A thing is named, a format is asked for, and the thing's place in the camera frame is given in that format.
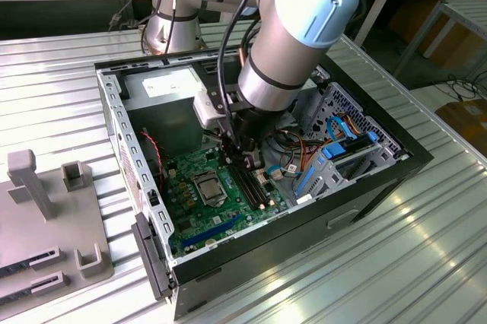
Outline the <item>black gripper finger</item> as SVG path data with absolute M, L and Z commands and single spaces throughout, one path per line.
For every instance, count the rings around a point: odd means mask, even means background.
M 222 137 L 219 150 L 219 160 L 221 164 L 244 167 L 244 156 L 230 138 L 226 136 Z
M 246 170 L 258 170 L 265 166 L 265 160 L 260 148 L 255 147 L 251 151 L 243 152 L 243 166 Z

